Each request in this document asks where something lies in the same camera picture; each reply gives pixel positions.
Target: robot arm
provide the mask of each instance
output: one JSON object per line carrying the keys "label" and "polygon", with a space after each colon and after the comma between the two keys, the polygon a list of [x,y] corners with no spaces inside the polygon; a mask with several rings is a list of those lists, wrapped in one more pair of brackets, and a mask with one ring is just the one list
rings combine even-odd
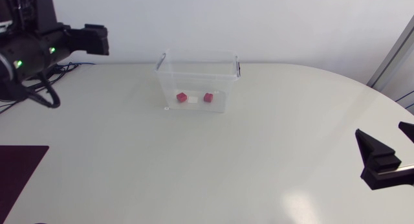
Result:
{"label": "robot arm", "polygon": [[[78,30],[58,23],[52,0],[0,0],[0,100],[30,98],[58,107],[59,97],[45,73],[76,50],[109,55],[107,29],[86,24]],[[22,85],[34,76],[47,88],[53,103]]]}

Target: green led light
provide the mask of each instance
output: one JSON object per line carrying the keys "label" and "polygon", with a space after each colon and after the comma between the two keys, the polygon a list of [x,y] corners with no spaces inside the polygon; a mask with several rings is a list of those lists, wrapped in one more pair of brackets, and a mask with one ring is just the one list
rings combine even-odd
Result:
{"label": "green led light", "polygon": [[13,64],[14,64],[14,67],[15,67],[16,69],[18,69],[20,66],[22,66],[22,65],[23,65],[23,62],[22,62],[22,61],[15,61]]}

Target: container handle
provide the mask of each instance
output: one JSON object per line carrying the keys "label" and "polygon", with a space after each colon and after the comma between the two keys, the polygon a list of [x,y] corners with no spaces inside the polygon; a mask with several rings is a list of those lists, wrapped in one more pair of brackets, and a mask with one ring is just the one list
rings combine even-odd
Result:
{"label": "container handle", "polygon": [[166,53],[163,53],[161,55],[161,58],[160,58],[159,62],[157,63],[157,68],[155,68],[156,71],[158,71],[160,69],[160,66],[161,66],[161,64],[162,64],[162,62],[164,61],[165,58],[166,58]]}

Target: black cable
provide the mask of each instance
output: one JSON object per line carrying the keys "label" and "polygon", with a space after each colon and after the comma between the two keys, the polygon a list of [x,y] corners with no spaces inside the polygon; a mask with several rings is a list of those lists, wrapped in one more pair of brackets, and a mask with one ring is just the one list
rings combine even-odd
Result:
{"label": "black cable", "polygon": [[1,113],[4,113],[5,111],[7,111],[7,110],[9,110],[11,107],[13,107],[14,105],[16,105],[18,102],[14,102],[13,104],[7,104],[7,105],[3,105],[2,107],[4,107],[4,106],[8,106],[8,107],[6,107],[6,108],[4,108],[3,110],[1,110],[0,111],[0,114]]}
{"label": "black cable", "polygon": [[50,103],[49,101],[45,100],[41,95],[37,94],[35,90],[32,90],[30,88],[26,89],[26,92],[28,93],[28,98],[50,108],[57,108],[60,106],[60,99],[58,94],[55,92],[55,90],[50,85],[50,82],[46,79],[46,76],[40,72],[38,73],[38,77],[40,81],[45,85],[47,91],[50,93],[50,96],[52,97],[53,103]]}
{"label": "black cable", "polygon": [[[60,105],[60,99],[59,99],[58,95],[56,94],[56,92],[51,87],[51,85],[55,84],[58,80],[60,80],[63,76],[65,76],[65,74],[73,71],[74,69],[76,69],[80,65],[82,65],[82,63],[72,63],[72,62],[70,62],[67,65],[55,65],[54,68],[52,69],[53,73],[58,74],[59,76],[56,79],[52,80],[52,81],[48,81],[45,78],[44,74],[43,74],[43,78],[42,78],[43,82],[40,82],[38,84],[31,85],[30,87],[27,87],[30,91],[30,96],[31,96],[29,98],[33,98],[33,99],[35,99],[36,102],[41,102],[41,104],[49,106],[51,108],[58,107]],[[48,93],[50,93],[52,99],[54,100],[53,104],[46,101],[42,96],[36,94],[36,93],[38,93],[38,92],[40,92],[44,89],[48,89]],[[0,102],[14,102],[14,103],[11,103],[11,104],[5,104],[5,105],[0,106],[0,107],[8,106],[8,107],[4,108],[3,110],[1,110],[0,114],[4,113],[8,109],[13,107],[17,103],[19,103],[17,101],[12,101],[12,100],[0,100]]]}

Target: white wall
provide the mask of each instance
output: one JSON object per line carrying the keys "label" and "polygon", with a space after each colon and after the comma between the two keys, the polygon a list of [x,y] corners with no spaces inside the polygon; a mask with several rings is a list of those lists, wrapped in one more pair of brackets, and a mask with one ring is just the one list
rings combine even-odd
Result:
{"label": "white wall", "polygon": [[234,50],[242,62],[296,63],[366,83],[414,14],[412,0],[54,0],[58,20],[109,29],[111,55],[155,62],[169,47]]}

